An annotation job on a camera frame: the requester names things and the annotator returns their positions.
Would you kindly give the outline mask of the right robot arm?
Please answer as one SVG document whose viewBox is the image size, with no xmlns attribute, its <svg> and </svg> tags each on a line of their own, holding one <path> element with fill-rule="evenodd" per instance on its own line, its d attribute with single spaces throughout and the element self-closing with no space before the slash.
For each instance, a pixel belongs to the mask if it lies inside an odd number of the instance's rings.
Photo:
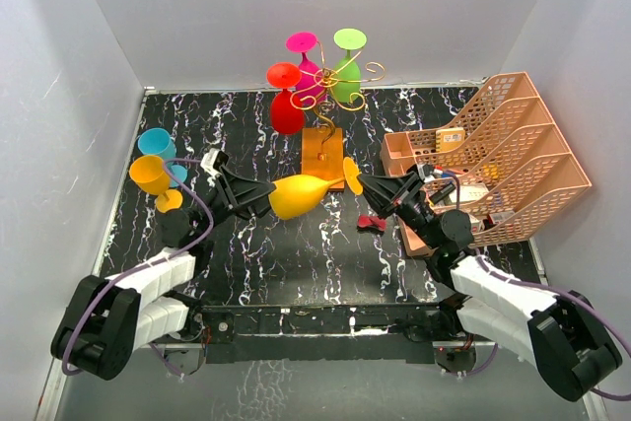
<svg viewBox="0 0 631 421">
<path fill-rule="evenodd" d="M 429 167 L 391 177 L 362 174 L 350 160 L 344 174 L 382 219 L 396 215 L 432 250 L 432 278 L 460 298 L 440 313 L 441 331 L 460 339 L 473 333 L 534 365 L 559 396 L 577 401 L 622 365 L 629 346 L 577 292 L 529 283 L 495 267 L 471 249 L 470 218 L 459 208 L 437 213 L 439 194 L 427 195 Z"/>
</svg>

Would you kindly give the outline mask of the blue wine glass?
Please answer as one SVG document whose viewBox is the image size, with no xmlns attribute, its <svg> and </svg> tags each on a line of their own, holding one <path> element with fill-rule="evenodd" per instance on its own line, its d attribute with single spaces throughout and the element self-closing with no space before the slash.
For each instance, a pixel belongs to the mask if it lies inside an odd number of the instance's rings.
<svg viewBox="0 0 631 421">
<path fill-rule="evenodd" d="M 172 175 L 181 182 L 186 181 L 187 169 L 170 161 L 176 157 L 176 146 L 174 139 L 166 129 L 151 128 L 146 130 L 139 136 L 137 146 L 142 155 L 155 155 L 164 161 L 169 160 L 168 168 Z"/>
</svg>

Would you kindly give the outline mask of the yellow-base amber wine glass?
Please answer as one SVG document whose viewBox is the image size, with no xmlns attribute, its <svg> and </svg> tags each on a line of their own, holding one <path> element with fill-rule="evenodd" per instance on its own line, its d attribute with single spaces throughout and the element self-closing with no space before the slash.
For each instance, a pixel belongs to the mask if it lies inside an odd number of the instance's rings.
<svg viewBox="0 0 631 421">
<path fill-rule="evenodd" d="M 129 168 L 129 176 L 136 185 L 155 197 L 155 209 L 160 213 L 179 209 L 183 203 L 181 192 L 171 188 L 171 178 L 164 164 L 159 156 L 145 155 L 137 158 Z"/>
</svg>

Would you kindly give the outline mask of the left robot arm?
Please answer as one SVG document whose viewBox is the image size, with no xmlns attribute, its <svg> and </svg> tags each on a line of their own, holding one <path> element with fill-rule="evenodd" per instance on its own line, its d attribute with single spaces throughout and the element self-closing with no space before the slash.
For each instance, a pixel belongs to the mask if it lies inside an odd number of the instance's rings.
<svg viewBox="0 0 631 421">
<path fill-rule="evenodd" d="M 276 188 L 226 167 L 211 182 L 206 198 L 193 198 L 194 208 L 159 215 L 163 247 L 156 255 L 116 275 L 89 275 L 79 282 L 50 347 L 64 375 L 90 373 L 109 381 L 135 350 L 170 333 L 183 341 L 201 334 L 203 316 L 174 297 L 173 289 L 207 265 L 208 238 L 216 225 L 232 216 L 265 215 Z"/>
</svg>

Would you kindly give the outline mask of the yellow-base orange wine glass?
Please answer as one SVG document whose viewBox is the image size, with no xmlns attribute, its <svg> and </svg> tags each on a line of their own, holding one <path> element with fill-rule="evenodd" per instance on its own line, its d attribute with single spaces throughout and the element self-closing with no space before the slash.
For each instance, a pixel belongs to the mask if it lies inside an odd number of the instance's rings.
<svg viewBox="0 0 631 421">
<path fill-rule="evenodd" d="M 313 175 L 290 175 L 273 181 L 275 189 L 269 194 L 271 210 L 281 220 L 290 220 L 315 209 L 329 190 L 345 182 L 356 195 L 363 192 L 357 164 L 346 157 L 342 162 L 343 177 L 325 180 Z"/>
</svg>

